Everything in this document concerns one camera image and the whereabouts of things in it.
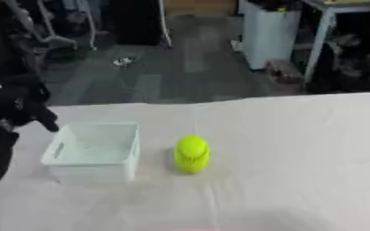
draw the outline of floor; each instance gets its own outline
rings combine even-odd
[[[249,70],[232,51],[229,41],[240,34],[241,18],[184,15],[170,18],[169,27],[172,49],[101,44],[81,59],[51,65],[45,77],[51,104],[185,104],[296,94]],[[124,57],[135,61],[127,68],[113,65]]]

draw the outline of white plastic bin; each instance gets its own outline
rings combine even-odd
[[[140,156],[139,125],[64,126],[42,157],[62,183],[116,184],[134,180]]]

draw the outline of desk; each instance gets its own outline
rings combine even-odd
[[[308,83],[311,81],[311,76],[316,68],[319,55],[321,54],[322,47],[328,34],[328,28],[331,23],[332,17],[336,14],[348,14],[348,13],[363,13],[370,12],[370,3],[367,4],[333,4],[326,5],[320,0],[302,0],[307,5],[316,8],[322,12],[321,20],[319,22],[319,28],[314,39],[313,48],[310,54],[309,62],[307,64],[306,71],[304,73],[305,81]]]
[[[55,182],[40,165],[53,134],[28,125],[0,183],[0,231],[370,230],[370,94],[53,110],[62,125],[138,122],[136,181]],[[170,148],[194,133],[210,142],[211,164],[179,174]]]

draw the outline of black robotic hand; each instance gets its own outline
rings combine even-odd
[[[57,132],[57,116],[44,103],[50,94],[35,76],[0,79],[0,180],[8,170],[19,134],[15,127],[32,121]]]

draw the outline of yellow tennis ball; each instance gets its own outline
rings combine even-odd
[[[180,138],[174,149],[174,163],[183,171],[197,173],[210,160],[208,143],[196,135],[187,135]]]

